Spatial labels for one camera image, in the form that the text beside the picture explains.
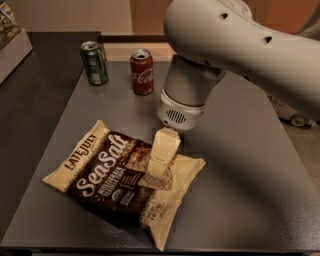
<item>green soda can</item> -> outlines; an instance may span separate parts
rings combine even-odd
[[[88,41],[81,44],[80,55],[90,84],[101,85],[108,82],[105,58],[97,42]]]

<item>background wall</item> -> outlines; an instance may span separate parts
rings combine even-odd
[[[172,0],[6,0],[20,25],[37,31],[101,31],[103,35],[163,34]],[[244,0],[257,22],[294,33],[319,0]]]

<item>soda can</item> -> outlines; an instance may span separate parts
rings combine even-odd
[[[90,84],[101,85],[108,82],[104,54],[97,42],[88,41],[81,44],[80,55]]]
[[[148,50],[134,51],[130,58],[133,91],[138,95],[153,92],[153,58]]]

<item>snack bag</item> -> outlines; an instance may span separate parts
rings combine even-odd
[[[20,27],[17,24],[14,13],[6,2],[0,0],[0,50],[19,32]]]
[[[178,154],[161,181],[149,184],[144,175],[151,149],[98,121],[43,181],[85,206],[139,221],[163,250],[177,208],[205,162]]]

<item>white robotic arm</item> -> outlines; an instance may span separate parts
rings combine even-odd
[[[164,123],[194,128],[212,87],[230,70],[319,124],[318,41],[259,25],[241,0],[174,0],[164,29],[178,54],[158,108]]]

